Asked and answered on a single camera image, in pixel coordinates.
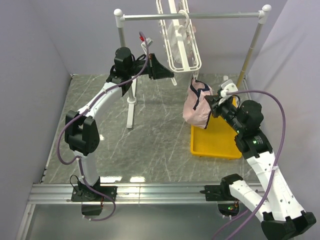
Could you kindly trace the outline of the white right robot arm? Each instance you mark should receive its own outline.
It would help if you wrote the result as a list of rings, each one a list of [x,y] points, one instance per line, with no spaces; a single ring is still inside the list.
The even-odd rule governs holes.
[[[212,192],[223,200],[239,200],[256,216],[269,240],[289,240],[305,233],[316,222],[312,212],[298,203],[279,166],[278,157],[260,129],[264,119],[262,106],[245,100],[239,107],[229,96],[207,95],[205,100],[214,118],[221,117],[235,132],[236,147],[253,169],[264,190],[260,196],[238,174],[223,177],[218,190]]]

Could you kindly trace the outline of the white far-side hanger clip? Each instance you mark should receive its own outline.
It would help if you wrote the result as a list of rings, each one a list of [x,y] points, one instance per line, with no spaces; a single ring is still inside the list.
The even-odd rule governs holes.
[[[193,71],[193,72],[192,72],[192,78],[193,78],[195,81],[198,81],[198,77],[199,77],[199,71]]]

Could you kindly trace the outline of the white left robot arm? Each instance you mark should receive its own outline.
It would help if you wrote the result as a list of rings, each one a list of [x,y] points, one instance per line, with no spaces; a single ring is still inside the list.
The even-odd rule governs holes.
[[[115,203],[117,187],[102,186],[96,167],[94,152],[100,143],[98,123],[108,107],[122,98],[130,89],[133,80],[147,75],[151,80],[174,77],[174,72],[162,65],[153,53],[135,58],[128,47],[115,51],[114,64],[98,94],[77,111],[70,110],[65,116],[64,141],[73,151],[79,169],[77,185],[73,188],[72,201],[89,202],[82,205],[83,218],[92,222],[98,217],[105,202]]]

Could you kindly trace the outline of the white pink underwear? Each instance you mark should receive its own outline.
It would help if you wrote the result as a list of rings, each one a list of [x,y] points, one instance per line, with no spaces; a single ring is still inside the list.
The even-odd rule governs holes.
[[[181,0],[178,6],[176,6],[173,0],[170,0],[168,3],[171,13],[182,15],[182,19],[173,19],[167,29],[173,61],[184,70],[199,68],[202,62],[195,37],[196,29],[189,16],[188,2]]]

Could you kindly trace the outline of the white near-corner hanger clip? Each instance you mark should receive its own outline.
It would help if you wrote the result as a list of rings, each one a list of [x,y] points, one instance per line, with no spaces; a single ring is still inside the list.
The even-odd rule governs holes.
[[[172,77],[170,80],[174,86],[177,86],[177,81],[174,77]]]

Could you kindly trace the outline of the white plastic clip hanger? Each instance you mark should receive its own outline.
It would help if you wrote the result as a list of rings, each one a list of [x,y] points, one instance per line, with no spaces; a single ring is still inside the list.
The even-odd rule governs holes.
[[[159,26],[164,40],[169,68],[175,73],[197,72],[202,67],[202,61],[195,37],[195,27],[189,16],[189,6],[186,0],[176,3],[169,0],[162,5],[155,2],[158,14],[181,14],[181,19],[161,19]]]

